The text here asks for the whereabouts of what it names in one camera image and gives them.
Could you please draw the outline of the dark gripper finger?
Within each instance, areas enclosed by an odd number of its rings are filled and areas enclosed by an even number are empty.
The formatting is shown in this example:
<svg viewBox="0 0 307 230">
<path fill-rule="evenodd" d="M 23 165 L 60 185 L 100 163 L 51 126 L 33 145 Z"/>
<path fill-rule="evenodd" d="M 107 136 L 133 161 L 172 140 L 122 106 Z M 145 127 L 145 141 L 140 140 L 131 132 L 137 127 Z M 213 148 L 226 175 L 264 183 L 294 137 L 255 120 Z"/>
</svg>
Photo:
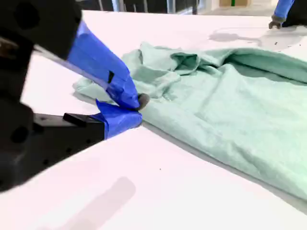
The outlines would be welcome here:
<svg viewBox="0 0 307 230">
<path fill-rule="evenodd" d="M 295 0 L 282 27 L 307 25 L 307 0 Z"/>
</svg>

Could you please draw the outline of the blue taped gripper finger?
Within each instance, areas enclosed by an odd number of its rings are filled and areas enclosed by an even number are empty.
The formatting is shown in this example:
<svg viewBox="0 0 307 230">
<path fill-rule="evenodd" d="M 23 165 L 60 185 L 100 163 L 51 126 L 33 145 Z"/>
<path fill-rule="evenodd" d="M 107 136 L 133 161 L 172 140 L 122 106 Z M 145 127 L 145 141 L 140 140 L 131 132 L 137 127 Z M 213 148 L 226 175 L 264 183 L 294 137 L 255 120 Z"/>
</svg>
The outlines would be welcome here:
<svg viewBox="0 0 307 230">
<path fill-rule="evenodd" d="M 286 21 L 287 15 L 294 3 L 294 0 L 278 0 L 277 6 L 271 16 L 271 22 L 269 23 L 269 29 L 276 27 L 280 29 L 282 24 Z"/>
<path fill-rule="evenodd" d="M 80 115 L 36 114 L 33 125 L 33 161 L 51 166 L 94 144 L 142 123 L 142 115 L 97 101 L 99 113 Z"/>
<path fill-rule="evenodd" d="M 0 63 L 26 72 L 35 47 L 45 57 L 100 85 L 119 106 L 139 111 L 149 96 L 138 93 L 128 67 L 83 21 L 74 0 L 3 0 Z"/>
</svg>

